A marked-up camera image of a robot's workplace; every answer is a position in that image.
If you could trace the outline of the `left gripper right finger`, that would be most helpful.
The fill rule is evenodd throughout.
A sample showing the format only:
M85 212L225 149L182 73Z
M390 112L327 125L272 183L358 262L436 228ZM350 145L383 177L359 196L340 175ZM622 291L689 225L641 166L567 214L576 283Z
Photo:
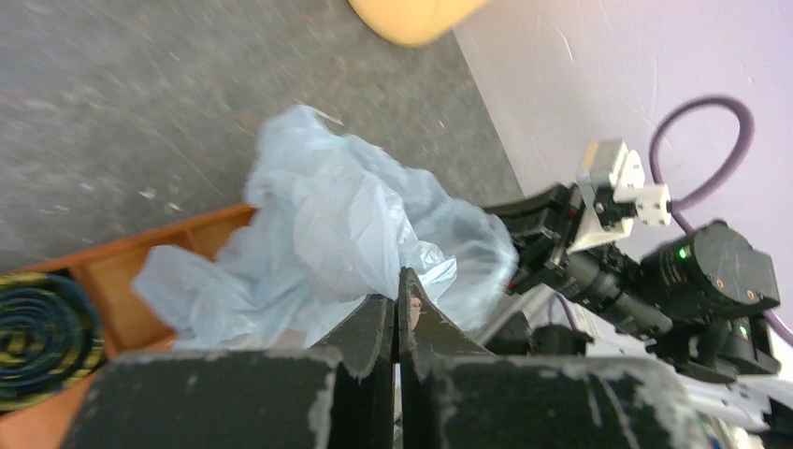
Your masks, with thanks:
M428 299L410 268L397 297L407 448L706 448L675 376L642 358L498 356Z

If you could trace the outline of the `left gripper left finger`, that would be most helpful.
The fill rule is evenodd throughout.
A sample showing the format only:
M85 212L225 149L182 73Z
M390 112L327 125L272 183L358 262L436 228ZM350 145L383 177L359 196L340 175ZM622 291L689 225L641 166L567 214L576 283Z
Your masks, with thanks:
M101 369L66 448L388 448L395 305L374 295L307 350L145 351Z

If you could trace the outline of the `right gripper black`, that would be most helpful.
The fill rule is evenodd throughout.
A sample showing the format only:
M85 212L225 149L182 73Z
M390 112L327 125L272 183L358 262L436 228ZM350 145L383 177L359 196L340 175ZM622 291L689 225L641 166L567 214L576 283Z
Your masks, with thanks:
M571 252L583 228L585 203L580 189L556 183L531 197L487 206L505 226L518 260L505 292L522 295L544 284L563 297L619 297L619 270L607 250Z

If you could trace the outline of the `light blue plastic trash bag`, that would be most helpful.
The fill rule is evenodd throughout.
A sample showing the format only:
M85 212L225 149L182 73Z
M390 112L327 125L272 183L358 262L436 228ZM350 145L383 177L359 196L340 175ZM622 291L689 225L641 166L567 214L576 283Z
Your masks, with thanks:
M430 301L480 328L516 269L496 216L451 197L311 107L263 123L243 190L254 209L213 258L152 248L132 286L179 349L309 347L413 269Z

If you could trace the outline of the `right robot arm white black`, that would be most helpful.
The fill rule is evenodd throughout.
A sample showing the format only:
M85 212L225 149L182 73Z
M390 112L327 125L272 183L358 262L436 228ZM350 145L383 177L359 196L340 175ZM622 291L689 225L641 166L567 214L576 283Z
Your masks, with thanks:
M790 442L792 390L779 381L767 318L780 303L771 257L722 220L664 242L641 260L617 248L634 221L667 225L672 211L663 184L557 184L488 208L518 254L510 292L543 284L691 379L727 385L756 377L764 398L759 434Z

